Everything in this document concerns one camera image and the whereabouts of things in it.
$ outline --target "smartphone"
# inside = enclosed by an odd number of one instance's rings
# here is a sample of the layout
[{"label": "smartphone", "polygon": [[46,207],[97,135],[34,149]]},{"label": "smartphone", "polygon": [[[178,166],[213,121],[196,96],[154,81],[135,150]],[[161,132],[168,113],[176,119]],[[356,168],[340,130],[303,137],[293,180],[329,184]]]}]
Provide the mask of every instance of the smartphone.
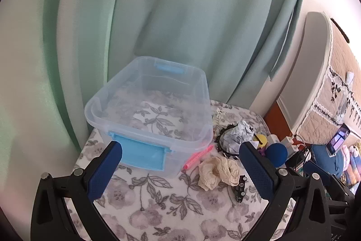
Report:
[{"label": "smartphone", "polygon": [[329,157],[335,156],[349,134],[350,129],[345,124],[342,124],[337,133],[332,137],[329,143],[326,144],[326,150],[329,154]]}]

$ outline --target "white wall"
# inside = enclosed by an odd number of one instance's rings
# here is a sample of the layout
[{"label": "white wall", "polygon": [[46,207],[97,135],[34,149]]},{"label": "white wall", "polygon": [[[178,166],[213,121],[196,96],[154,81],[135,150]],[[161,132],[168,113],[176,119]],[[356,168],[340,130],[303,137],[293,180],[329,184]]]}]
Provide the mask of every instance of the white wall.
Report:
[{"label": "white wall", "polygon": [[265,115],[278,97],[294,63],[301,44],[305,18],[309,11],[324,11],[344,30],[350,39],[350,47],[361,64],[361,3],[359,0],[303,0],[300,18],[285,63],[272,82],[268,79],[256,96],[250,110]]}]

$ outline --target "mint green curtain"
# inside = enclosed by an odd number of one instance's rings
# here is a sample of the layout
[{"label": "mint green curtain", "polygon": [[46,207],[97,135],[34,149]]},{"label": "mint green curtain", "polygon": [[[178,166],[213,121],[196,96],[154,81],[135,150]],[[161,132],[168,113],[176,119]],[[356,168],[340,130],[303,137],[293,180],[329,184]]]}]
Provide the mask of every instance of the mint green curtain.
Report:
[{"label": "mint green curtain", "polygon": [[288,50],[296,2],[116,0],[108,78],[134,56],[156,56],[202,68],[212,99],[248,108]]},{"label": "mint green curtain", "polygon": [[39,177],[69,174],[83,108],[135,56],[198,66],[249,107],[282,64],[302,0],[2,0],[0,205],[29,240]]}]

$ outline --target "cream lace fabric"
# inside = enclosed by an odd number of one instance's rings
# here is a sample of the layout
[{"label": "cream lace fabric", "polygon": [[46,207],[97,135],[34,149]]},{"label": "cream lace fabric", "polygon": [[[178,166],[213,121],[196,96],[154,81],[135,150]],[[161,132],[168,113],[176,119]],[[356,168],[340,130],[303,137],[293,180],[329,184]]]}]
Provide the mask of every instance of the cream lace fabric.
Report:
[{"label": "cream lace fabric", "polygon": [[199,164],[198,185],[205,191],[216,188],[220,181],[230,186],[237,186],[241,169],[234,159],[213,156]]}]

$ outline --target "blue pillow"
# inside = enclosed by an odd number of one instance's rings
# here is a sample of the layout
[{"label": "blue pillow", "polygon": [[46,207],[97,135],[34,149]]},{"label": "blue pillow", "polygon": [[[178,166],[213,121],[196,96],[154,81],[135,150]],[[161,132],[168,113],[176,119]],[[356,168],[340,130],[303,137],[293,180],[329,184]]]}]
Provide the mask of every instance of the blue pillow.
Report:
[{"label": "blue pillow", "polygon": [[326,145],[312,145],[311,151],[313,155],[313,161],[321,169],[334,174],[336,177],[341,178],[343,171],[343,156],[341,150],[336,153],[336,156],[329,157],[326,150]]}]

